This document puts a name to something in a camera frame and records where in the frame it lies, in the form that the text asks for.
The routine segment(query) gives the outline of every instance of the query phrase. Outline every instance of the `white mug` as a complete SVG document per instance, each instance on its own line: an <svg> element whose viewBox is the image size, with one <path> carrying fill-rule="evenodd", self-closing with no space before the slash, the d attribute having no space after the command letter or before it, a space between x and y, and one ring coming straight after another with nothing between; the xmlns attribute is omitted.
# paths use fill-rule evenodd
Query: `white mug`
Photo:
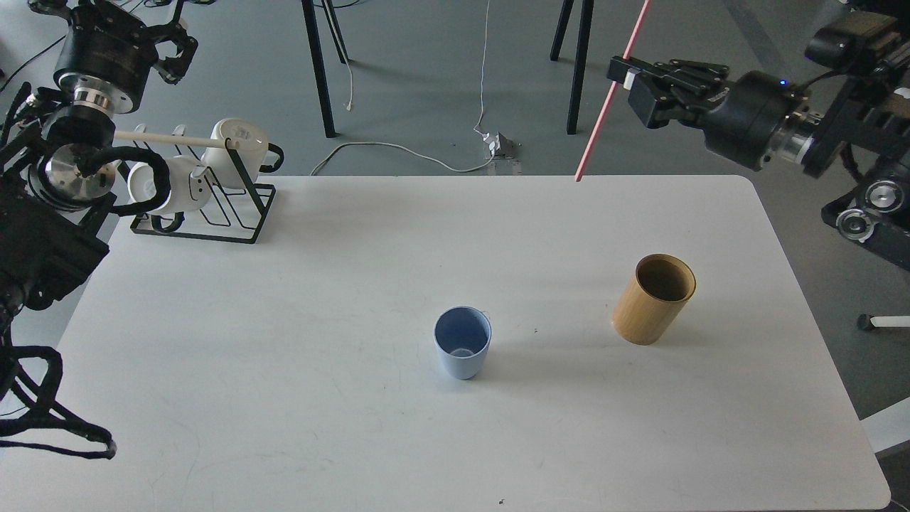
<svg viewBox="0 0 910 512"><path fill-rule="evenodd" d="M237 153L240 161L247 169L249 181L256 182L259 176L259 168L266 159L268 153L268 137L266 132L261 128L238 118L221 119L212 128L212 138L224 140L230 138L239 142ZM238 174L237 166L230 159L228 151L224 148L208 148L202 155L202 161L212 168L215 177L221 186L225 189L244 189L243 179Z"/></svg>
<svg viewBox="0 0 910 512"><path fill-rule="evenodd" d="M188 155L165 160L170 171L171 191L167 200L152 215L171 215L179 211L195 211L206 205L212 197L212 189L206 183L208 169L205 164ZM129 171L126 188L133 202L150 200L155 196L152 168L139 162Z"/></svg>

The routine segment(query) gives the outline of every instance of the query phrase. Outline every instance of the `gray floor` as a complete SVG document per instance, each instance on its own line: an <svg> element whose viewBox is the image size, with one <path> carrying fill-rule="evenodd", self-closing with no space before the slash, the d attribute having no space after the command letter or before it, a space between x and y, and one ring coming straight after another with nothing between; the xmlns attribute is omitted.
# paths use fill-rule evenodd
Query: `gray floor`
<svg viewBox="0 0 910 512"><path fill-rule="evenodd" d="M345 0L336 0L342 5ZM595 7L579 134L564 131L578 6L559 62L548 59L561 2L490 2L482 127L519 143L517 162L492 172L566 175L574 172L602 103L609 58L625 47L641 3L598 2ZM177 86L149 79L143 107L116 119L122 129L140 122L169 133L179 123L188 135L208 135L221 118L260 125L287 153L282 174L308 174L341 142L403 144L450 163L482 162L474 127L480 112L484 48L483 0L362 0L338 10L354 74L354 108L347 69L335 56L321 11L338 138L324 137L299 2L188 5L184 17L199 50ZM803 58L820 26L843 12L836 0L671 0L655 2L634 54L645 60L679 57L724 63L738 77L751 69L804 81L824 69ZM159 23L166 8L136 10ZM66 30L60 19L30 13L25 0L0 0L0 67L7 73ZM6 105L20 79L51 83L57 50L36 60L0 95ZM826 109L840 87L833 79L814 87L813 106ZM865 163L868 155L861 156ZM642 127L625 95L604 125L590 174L741 174L758 190L794 274L800 282L857 414L862 418L910 395L910 343L906 332L861 333L860 312L910 314L910 273L882 261L823 225L819 209L852 188L838 165L820 179L775 160L752 173L715 157L701 133L672 125ZM442 167L391 148L345 148L324 174L438 175ZM76 297L48 312L27 312L14 324L18 343L56 343Z"/></svg>

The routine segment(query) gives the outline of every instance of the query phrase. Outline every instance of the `white cable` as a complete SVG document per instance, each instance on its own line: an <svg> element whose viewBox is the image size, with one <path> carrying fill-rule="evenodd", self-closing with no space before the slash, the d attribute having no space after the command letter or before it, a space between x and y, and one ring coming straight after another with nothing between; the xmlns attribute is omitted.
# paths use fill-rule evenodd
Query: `white cable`
<svg viewBox="0 0 910 512"><path fill-rule="evenodd" d="M329 11L331 7L325 5L326 12ZM335 9L331 8L332 12L330 13L329 18L335 17ZM335 24L329 19L329 28L332 30L332 38L335 39L335 44L338 45L338 48L341 48L341 36L339 36L338 31L335 30ZM348 61L348 52L341 50L341 58L344 59L345 66L348 67L348 75L350 76L350 96L348 96L348 103L344 106L345 110L350 112L354 108L354 72L350 69L350 61Z"/></svg>
<svg viewBox="0 0 910 512"><path fill-rule="evenodd" d="M480 122L483 120L483 78L485 75L485 70L487 67L487 43L490 41L490 0L487 0L487 19L483 22L483 59L480 62L480 117L477 118L477 124L474 125L474 131L480 135L481 138L486 138L489 133L482 133L477 128L480 128Z"/></svg>
<svg viewBox="0 0 910 512"><path fill-rule="evenodd" d="M448 164L446 164L445 162L443 162L441 160L435 159L433 157L428 157L426 155L421 155L417 151L414 151L413 149L405 148L404 146L401 146L400 144L392 144L390 142L345 142L344 144L338 146L337 148L332 149L332 152L329 153L329 155L327 157L325 157L319 164L317 164L316 167L314 167L313 170L309 173L309 175L316 176L317 174L319 174L319 172L322 170L322 168L326 167L326 164L329 163L329 160L332 157L334 157L335 154L339 152L339 150L341 150L342 148L345 148L347 146L386 146L389 148L402 149L404 151L409 152L411 155L414 155L415 157L419 157L419 158L422 158L425 160L429 160L431 162L438 163L442 167L444 167L448 170L454 171L454 172L473 172L475 170L483 169L483 168L487 167L488 165L490 165L490 162L493 161L493 157L490 157L489 159L487 159L487 161L483 162L482 164L480 164L477 167L472 167L470 169L455 169L453 167L450 167Z"/></svg>

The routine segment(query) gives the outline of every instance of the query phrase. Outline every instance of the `wooden cup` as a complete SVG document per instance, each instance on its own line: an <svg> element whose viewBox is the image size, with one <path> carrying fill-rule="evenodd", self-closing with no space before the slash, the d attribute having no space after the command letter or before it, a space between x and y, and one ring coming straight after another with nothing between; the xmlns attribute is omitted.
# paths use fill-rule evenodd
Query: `wooden cup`
<svg viewBox="0 0 910 512"><path fill-rule="evenodd" d="M626 341L658 340L695 293L695 274L668 254L645 256L613 310L613 328Z"/></svg>

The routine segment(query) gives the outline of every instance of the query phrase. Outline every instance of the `black chair leg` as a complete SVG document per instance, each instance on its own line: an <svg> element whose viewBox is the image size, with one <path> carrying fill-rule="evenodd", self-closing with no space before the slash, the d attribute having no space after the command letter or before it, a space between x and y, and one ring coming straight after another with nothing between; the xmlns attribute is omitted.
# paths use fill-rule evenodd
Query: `black chair leg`
<svg viewBox="0 0 910 512"><path fill-rule="evenodd" d="M562 0L562 10L560 11L560 21L556 25L556 36L553 38L553 46L550 48L550 60L556 62L560 58L562 49L562 39L566 37L566 27L569 26L569 15L571 7L575 0Z"/></svg>
<svg viewBox="0 0 910 512"><path fill-rule="evenodd" d="M578 28L578 47L575 51L575 73L571 80L569 119L566 133L575 135L578 128L578 111L581 108L581 84L584 82L584 67L588 61L588 41L591 39L591 20L594 15L594 0L581 1L581 25Z"/></svg>
<svg viewBox="0 0 910 512"><path fill-rule="evenodd" d="M330 30L334 31L334 34L338 35L338 40L335 40L335 37L332 37L332 41L335 42L335 51L339 54L339 60L341 64L347 64L349 59L348 49L344 46L344 37L341 36L341 26L339 26L339 19L335 16L335 6L332 5L332 0L323 0L322 4L326 7L326 19L329 21L331 27Z"/></svg>
<svg viewBox="0 0 910 512"><path fill-rule="evenodd" d="M300 0L303 5L303 20L307 26L309 55L313 59L313 73L316 75L316 92L319 95L319 108L322 110L322 126L327 138L338 135L335 132L335 121L332 118L332 106L329 103L329 84L326 82L326 65L322 60L322 46L319 44L319 28L316 26L316 9L313 0Z"/></svg>

